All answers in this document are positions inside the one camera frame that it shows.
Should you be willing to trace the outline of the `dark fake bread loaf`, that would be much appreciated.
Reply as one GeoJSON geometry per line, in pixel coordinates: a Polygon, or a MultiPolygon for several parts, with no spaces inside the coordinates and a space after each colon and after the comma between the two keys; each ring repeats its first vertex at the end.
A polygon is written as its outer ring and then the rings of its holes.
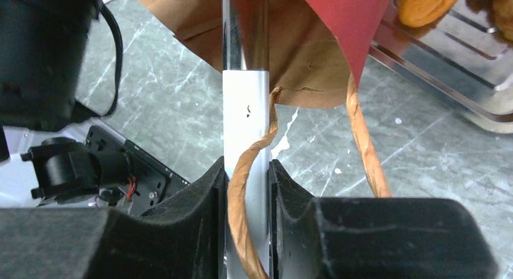
{"type": "Polygon", "coordinates": [[[505,39],[512,41],[512,0],[492,0],[492,18],[505,39]]]}

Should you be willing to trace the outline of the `silver metal tray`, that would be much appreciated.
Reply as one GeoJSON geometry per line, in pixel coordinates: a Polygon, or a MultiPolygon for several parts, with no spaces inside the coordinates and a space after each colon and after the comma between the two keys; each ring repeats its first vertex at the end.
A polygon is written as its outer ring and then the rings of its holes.
{"type": "Polygon", "coordinates": [[[458,0],[420,28],[400,23],[399,1],[390,1],[369,54],[484,130],[512,133],[512,42],[492,20],[492,0],[458,0]]]}

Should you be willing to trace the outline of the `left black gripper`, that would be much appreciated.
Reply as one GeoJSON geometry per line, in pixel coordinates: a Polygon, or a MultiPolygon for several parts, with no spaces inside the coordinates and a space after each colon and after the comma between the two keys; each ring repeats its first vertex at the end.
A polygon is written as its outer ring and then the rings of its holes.
{"type": "Polygon", "coordinates": [[[1,124],[59,131],[94,112],[76,89],[101,0],[1,0],[1,124]]]}

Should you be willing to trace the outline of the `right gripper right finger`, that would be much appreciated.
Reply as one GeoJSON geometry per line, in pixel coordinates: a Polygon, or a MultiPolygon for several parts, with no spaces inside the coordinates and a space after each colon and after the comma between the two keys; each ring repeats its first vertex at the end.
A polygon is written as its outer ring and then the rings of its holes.
{"type": "Polygon", "coordinates": [[[495,278],[470,212],[435,198],[315,197],[269,166],[271,278],[495,278]]]}

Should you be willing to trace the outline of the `red paper bag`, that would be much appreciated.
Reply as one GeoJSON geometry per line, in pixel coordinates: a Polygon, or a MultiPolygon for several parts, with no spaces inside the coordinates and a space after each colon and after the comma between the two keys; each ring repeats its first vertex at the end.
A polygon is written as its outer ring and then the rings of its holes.
{"type": "MultiPolygon", "coordinates": [[[[139,0],[187,49],[223,72],[222,0],[139,0]]],[[[246,188],[259,153],[278,132],[276,105],[341,104],[375,197],[390,187],[364,122],[358,82],[389,0],[268,0],[269,129],[243,151],[227,184],[227,276],[267,278],[249,230],[246,188]]]]}

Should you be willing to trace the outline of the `pale fake bread slice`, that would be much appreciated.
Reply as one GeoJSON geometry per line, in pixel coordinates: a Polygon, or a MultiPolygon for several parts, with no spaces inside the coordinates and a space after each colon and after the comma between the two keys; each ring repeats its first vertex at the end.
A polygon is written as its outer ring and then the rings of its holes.
{"type": "Polygon", "coordinates": [[[442,17],[458,0],[399,0],[398,18],[403,25],[419,28],[442,17]]]}

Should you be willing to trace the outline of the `metal tongs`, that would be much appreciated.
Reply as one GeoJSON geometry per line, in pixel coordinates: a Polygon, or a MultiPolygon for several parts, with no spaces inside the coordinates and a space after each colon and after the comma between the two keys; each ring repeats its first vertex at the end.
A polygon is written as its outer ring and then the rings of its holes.
{"type": "MultiPolygon", "coordinates": [[[[269,129],[268,0],[222,0],[223,155],[232,177],[243,151],[269,129]]],[[[269,151],[254,162],[247,181],[249,230],[264,270],[269,270],[269,151]]]]}

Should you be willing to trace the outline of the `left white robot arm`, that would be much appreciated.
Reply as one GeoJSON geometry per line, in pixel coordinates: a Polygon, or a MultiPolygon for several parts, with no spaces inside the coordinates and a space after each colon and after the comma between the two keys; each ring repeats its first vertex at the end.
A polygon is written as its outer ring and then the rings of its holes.
{"type": "MultiPolygon", "coordinates": [[[[98,114],[76,100],[91,23],[105,18],[116,49],[114,91],[120,91],[123,39],[103,0],[1,0],[1,126],[57,132],[98,114]]],[[[132,158],[50,138],[20,158],[33,165],[40,205],[86,200],[103,188],[135,188],[132,158]]]]}

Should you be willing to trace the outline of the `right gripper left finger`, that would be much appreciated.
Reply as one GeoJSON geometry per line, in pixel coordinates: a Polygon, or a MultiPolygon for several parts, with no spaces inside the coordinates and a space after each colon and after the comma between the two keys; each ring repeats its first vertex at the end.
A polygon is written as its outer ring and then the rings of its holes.
{"type": "Polygon", "coordinates": [[[224,159],[130,216],[115,208],[1,210],[2,278],[224,278],[224,159]]]}

